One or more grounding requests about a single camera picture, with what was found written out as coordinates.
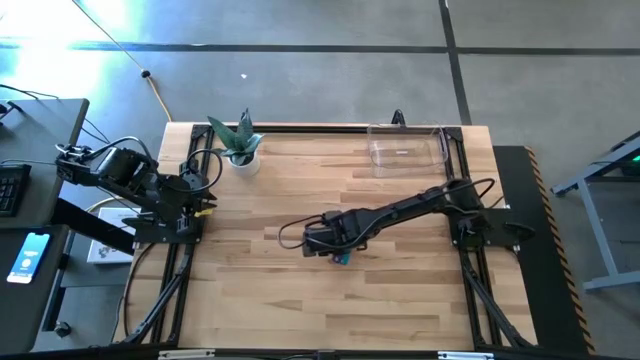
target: gray floor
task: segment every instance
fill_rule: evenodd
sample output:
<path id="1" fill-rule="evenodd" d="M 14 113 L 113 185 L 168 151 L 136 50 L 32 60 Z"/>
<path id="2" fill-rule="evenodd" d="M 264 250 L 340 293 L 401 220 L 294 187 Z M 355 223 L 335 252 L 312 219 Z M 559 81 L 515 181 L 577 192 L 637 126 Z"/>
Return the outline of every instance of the gray floor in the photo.
<path id="1" fill-rule="evenodd" d="M 0 82 L 86 97 L 91 101 L 88 118 L 107 136 L 136 135 L 157 152 L 166 117 L 137 67 L 120 52 L 66 50 L 73 41 L 107 40 L 70 2 L 46 2 L 37 14 L 24 3 L 0 5 L 0 17 L 5 14 L 0 37 L 30 39 L 26 47 L 0 49 Z M 82 3 L 116 38 L 128 42 L 445 45 L 437 0 Z M 640 3 L 634 0 L 448 3 L 458 46 L 640 47 Z M 206 115 L 234 120 L 249 106 L 254 121 L 386 122 L 395 108 L 402 108 L 410 123 L 461 123 L 446 54 L 133 56 L 152 71 L 176 121 Z M 639 61 L 638 56 L 460 56 L 473 124 L 488 125 L 495 144 L 531 146 L 547 185 L 573 175 L 638 130 Z M 3 90 L 0 98 L 20 95 Z M 96 145 L 85 135 L 81 141 Z M 104 195 L 65 186 L 63 196 L 87 206 Z M 552 202 L 578 285 L 603 275 L 580 199 L 569 194 Z M 638 265 L 625 261 L 628 267 Z M 37 348 L 107 343 L 118 291 L 69 293 L 63 316 L 82 333 L 62 341 L 42 336 Z M 597 351 L 639 357 L 640 286 L 582 294 L 581 299 Z"/>

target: wooden tabletop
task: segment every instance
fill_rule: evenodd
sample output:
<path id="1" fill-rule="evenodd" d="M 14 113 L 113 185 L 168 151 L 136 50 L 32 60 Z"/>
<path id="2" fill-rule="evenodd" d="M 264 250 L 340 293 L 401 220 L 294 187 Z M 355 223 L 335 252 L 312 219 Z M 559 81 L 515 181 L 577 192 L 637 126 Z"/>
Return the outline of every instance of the wooden tabletop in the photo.
<path id="1" fill-rule="evenodd" d="M 193 125 L 167 124 L 161 172 L 178 172 Z M 472 178 L 498 180 L 483 198 L 489 205 L 502 195 L 489 130 L 463 126 L 462 132 Z M 472 349 L 460 261 L 443 215 L 383 230 L 347 266 L 304 258 L 300 249 L 285 250 L 276 241 L 279 227 L 302 217 L 378 207 L 441 185 L 442 166 L 376 178 L 364 134 L 268 133 L 258 152 L 262 166 L 254 177 L 239 178 L 227 166 L 212 188 L 218 208 L 196 247 L 180 347 Z M 213 160 L 211 176 L 218 166 Z M 302 226 L 292 227 L 284 239 L 294 244 L 301 234 Z M 161 244 L 150 251 L 131 284 L 130 328 L 158 296 L 166 252 Z M 487 259 L 497 303 L 535 343 L 516 257 L 489 248 Z M 481 306 L 479 313 L 488 340 Z M 164 335 L 173 303 L 167 314 Z M 122 338 L 119 326 L 116 339 Z"/>

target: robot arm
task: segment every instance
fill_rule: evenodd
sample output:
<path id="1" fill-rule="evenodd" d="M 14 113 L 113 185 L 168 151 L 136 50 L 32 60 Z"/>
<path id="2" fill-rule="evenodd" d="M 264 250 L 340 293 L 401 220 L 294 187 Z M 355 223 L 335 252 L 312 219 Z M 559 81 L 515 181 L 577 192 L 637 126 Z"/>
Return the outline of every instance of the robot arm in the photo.
<path id="1" fill-rule="evenodd" d="M 127 140 L 139 142 L 144 154 L 114 146 Z M 180 175 L 171 175 L 159 173 L 157 161 L 133 137 L 95 151 L 72 145 L 58 145 L 58 150 L 56 165 L 60 178 L 104 189 L 142 207 L 143 213 L 137 218 L 123 220 L 136 229 L 141 242 L 182 242 L 181 238 L 197 233 L 196 213 L 215 206 L 216 198 L 207 190 L 213 182 L 207 184 L 208 180 L 193 170 L 197 169 L 193 156 L 180 165 Z"/>
<path id="2" fill-rule="evenodd" d="M 479 210 L 482 202 L 474 185 L 468 179 L 452 180 L 442 186 L 377 209 L 351 209 L 346 212 L 329 211 L 321 220 L 308 223 L 303 234 L 304 256 L 340 256 L 351 249 L 365 250 L 367 241 L 389 226 L 419 216 L 442 213 L 449 216 L 464 215 L 474 228 L 487 226 Z"/>

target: clear plastic container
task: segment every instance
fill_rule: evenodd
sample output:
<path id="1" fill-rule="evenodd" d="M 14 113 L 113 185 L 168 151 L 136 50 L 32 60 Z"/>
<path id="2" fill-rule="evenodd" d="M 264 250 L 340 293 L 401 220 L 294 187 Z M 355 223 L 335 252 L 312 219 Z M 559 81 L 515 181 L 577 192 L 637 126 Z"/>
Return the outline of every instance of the clear plastic container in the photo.
<path id="1" fill-rule="evenodd" d="M 444 169 L 449 154 L 439 125 L 370 125 L 367 128 L 371 169 L 376 177 L 433 173 Z"/>

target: phone screen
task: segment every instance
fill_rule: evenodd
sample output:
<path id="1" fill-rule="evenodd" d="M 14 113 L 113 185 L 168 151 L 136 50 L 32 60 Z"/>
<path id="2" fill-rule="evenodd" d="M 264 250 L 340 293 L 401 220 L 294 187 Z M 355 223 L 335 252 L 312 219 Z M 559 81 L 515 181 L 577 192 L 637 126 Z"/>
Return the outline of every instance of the phone screen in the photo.
<path id="1" fill-rule="evenodd" d="M 30 283 L 48 242 L 49 234 L 29 233 L 22 244 L 16 262 L 13 263 L 9 276 L 7 276 L 7 281 L 18 284 Z"/>

